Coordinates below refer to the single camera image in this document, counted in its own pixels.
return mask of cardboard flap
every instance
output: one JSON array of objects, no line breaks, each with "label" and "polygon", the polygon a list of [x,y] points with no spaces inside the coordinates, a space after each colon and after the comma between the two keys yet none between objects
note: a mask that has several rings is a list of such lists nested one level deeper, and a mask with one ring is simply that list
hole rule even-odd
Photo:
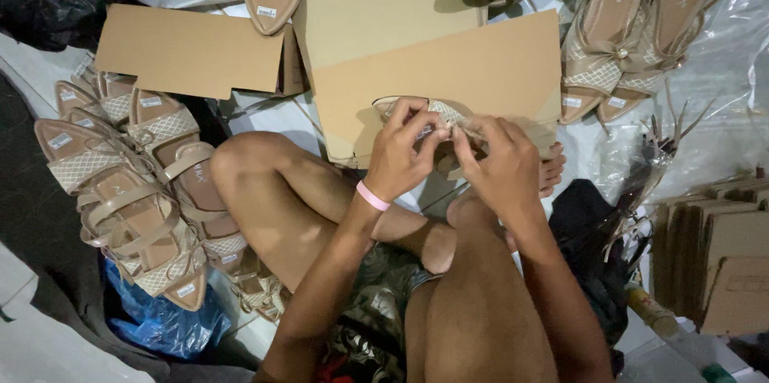
[{"label": "cardboard flap", "polygon": [[726,258],[701,333],[744,335],[769,330],[769,258]]},{"label": "cardboard flap", "polygon": [[95,65],[141,89],[229,99],[233,88],[275,91],[282,47],[282,32],[263,36],[248,18],[113,4]]},{"label": "cardboard flap", "polygon": [[494,114],[523,127],[560,112],[558,15],[521,16],[327,67],[313,66],[314,96],[327,141],[370,154],[381,127],[371,103],[386,96],[429,97],[460,112]]}]

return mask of flat cardboard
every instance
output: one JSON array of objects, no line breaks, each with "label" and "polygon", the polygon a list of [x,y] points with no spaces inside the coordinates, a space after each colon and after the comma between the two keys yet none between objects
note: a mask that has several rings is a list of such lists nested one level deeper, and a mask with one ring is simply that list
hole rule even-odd
[{"label": "flat cardboard", "polygon": [[462,0],[303,0],[293,16],[305,68],[313,70],[481,25]]},{"label": "flat cardboard", "polygon": [[[95,65],[136,75],[142,89],[229,99],[232,89],[275,92],[283,45],[283,32],[263,36],[248,18],[113,4]],[[301,67],[288,69],[282,94]]]},{"label": "flat cardboard", "polygon": [[769,330],[769,258],[725,258],[701,333],[745,335]]},{"label": "flat cardboard", "polygon": [[[524,128],[560,113],[558,15],[521,16],[313,70],[313,93],[327,150],[370,154],[381,129],[370,106],[398,94],[438,99],[459,112],[493,113]],[[541,154],[554,133],[540,141]]]}]

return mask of plastic bag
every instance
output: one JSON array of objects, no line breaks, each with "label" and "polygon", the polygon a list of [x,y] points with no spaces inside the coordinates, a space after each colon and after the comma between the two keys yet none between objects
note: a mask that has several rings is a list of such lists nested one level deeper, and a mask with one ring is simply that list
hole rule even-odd
[{"label": "plastic bag", "polygon": [[[673,110],[688,102],[684,127],[715,98],[702,122],[680,142],[675,159],[647,202],[686,194],[693,187],[753,174],[769,162],[769,0],[718,0],[705,14],[702,32],[670,79]],[[608,136],[595,117],[559,127],[567,157],[563,183],[590,178],[615,204],[630,166],[643,162],[641,136],[654,114],[662,133],[672,134],[673,116],[662,88],[657,96],[607,123]],[[565,187],[556,188],[556,193]]]},{"label": "plastic bag", "polygon": [[151,351],[191,360],[209,342],[218,344],[231,326],[210,286],[206,287],[203,306],[192,312],[162,296],[152,298],[138,285],[121,280],[111,260],[105,260],[105,272],[120,295],[123,309],[134,320],[108,318],[107,325],[121,339]]},{"label": "plastic bag", "polygon": [[101,0],[0,0],[0,31],[43,51],[95,50],[106,17]]}]

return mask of wrist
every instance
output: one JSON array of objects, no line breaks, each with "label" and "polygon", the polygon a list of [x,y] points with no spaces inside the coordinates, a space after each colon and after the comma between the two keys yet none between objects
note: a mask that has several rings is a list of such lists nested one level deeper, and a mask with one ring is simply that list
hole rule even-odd
[{"label": "wrist", "polygon": [[543,230],[550,231],[548,217],[539,200],[510,207],[501,214],[500,219],[516,238],[531,237]]}]

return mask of hand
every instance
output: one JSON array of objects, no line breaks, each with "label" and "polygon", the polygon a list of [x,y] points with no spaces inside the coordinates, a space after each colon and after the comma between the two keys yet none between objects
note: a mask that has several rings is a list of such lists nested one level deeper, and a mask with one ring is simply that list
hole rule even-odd
[{"label": "hand", "polygon": [[539,152],[531,140],[518,125],[502,118],[474,117],[473,123],[486,136],[489,155],[476,161],[465,133],[454,132],[454,149],[467,181],[505,223],[539,212],[544,215],[539,202]]},{"label": "hand", "polygon": [[363,183],[380,200],[390,203],[422,182],[432,171],[435,148],[450,138],[448,129],[437,129],[423,139],[419,153],[414,150],[419,132],[428,125],[438,126],[439,114],[427,109],[427,99],[402,97],[377,133]]}]

